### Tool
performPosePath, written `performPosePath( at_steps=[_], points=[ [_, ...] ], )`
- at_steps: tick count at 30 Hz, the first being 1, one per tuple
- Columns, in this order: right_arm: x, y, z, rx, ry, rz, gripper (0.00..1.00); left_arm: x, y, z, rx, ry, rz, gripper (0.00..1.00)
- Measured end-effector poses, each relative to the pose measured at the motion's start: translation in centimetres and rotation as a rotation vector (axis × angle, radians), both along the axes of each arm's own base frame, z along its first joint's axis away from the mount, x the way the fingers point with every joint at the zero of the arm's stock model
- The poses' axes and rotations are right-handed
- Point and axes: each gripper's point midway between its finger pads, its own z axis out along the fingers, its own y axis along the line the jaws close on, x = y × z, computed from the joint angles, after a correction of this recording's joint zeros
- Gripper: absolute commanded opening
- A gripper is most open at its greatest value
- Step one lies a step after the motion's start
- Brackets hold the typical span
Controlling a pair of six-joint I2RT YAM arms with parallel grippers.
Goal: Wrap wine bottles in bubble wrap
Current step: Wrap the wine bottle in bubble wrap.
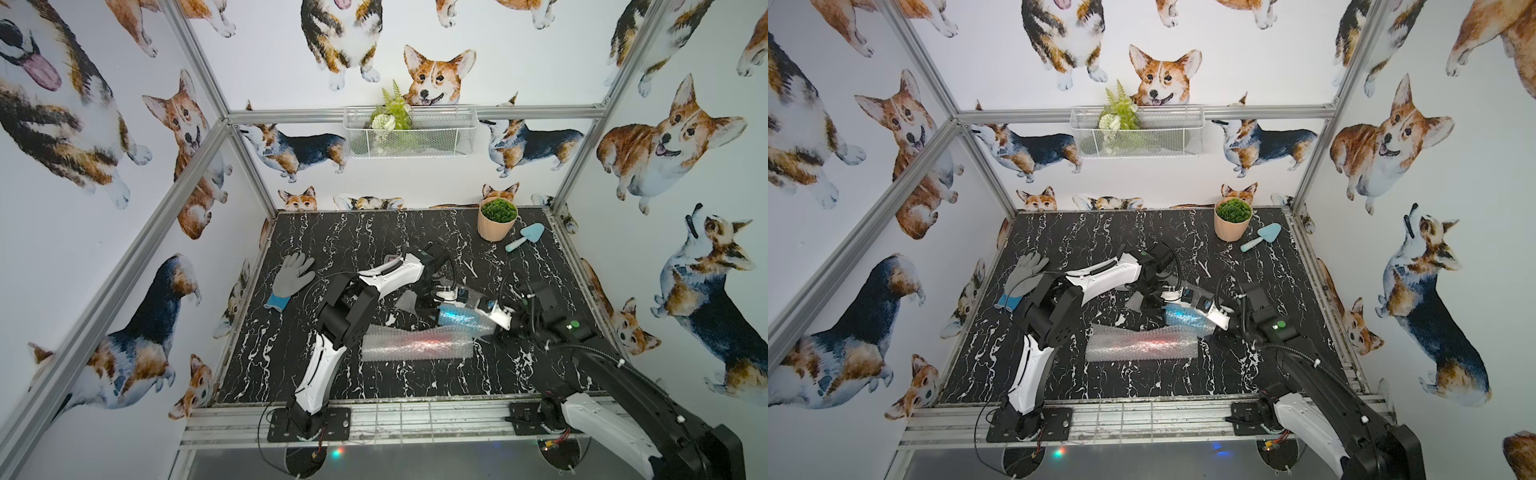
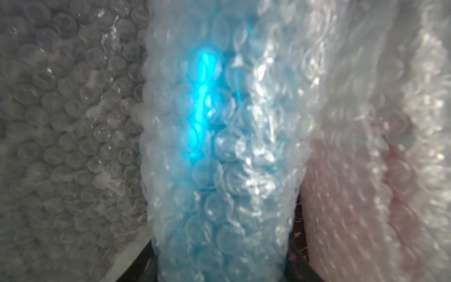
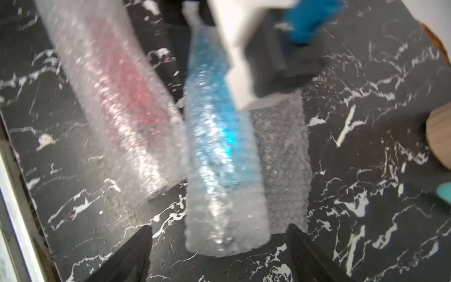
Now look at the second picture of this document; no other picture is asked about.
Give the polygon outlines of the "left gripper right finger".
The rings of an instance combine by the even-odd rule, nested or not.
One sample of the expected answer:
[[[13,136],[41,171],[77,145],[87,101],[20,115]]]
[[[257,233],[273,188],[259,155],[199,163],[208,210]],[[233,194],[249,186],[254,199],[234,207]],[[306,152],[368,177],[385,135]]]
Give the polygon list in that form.
[[[304,229],[303,207],[298,197],[295,207],[294,225],[289,237],[289,248],[285,260],[284,282],[323,282],[321,276],[309,263],[307,238]]]

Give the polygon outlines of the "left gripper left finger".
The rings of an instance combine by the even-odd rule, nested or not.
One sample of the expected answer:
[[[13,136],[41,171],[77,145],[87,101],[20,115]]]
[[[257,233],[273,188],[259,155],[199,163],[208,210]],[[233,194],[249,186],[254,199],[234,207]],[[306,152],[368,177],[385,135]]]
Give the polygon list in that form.
[[[157,282],[157,256],[151,241],[116,282]]]

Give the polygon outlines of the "bubble wrap sheet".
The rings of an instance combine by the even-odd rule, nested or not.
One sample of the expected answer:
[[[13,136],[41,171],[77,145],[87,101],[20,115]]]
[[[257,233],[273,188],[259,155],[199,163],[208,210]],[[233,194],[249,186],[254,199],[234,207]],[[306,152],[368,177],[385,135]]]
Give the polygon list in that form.
[[[354,1],[316,141],[385,166],[417,218],[412,248],[432,282],[451,279],[451,3]]]
[[[1,280],[114,282],[151,241],[156,91],[175,28],[247,23],[250,98],[283,112],[286,251],[330,40],[351,1],[2,1]]]

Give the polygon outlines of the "blue wine bottle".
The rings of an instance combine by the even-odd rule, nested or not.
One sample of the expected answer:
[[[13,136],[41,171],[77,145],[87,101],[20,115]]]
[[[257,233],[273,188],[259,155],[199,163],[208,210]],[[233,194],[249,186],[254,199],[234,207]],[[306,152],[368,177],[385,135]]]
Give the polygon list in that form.
[[[218,16],[175,28],[149,134],[161,282],[276,282],[283,275],[281,109],[249,96],[236,51],[245,21]]]

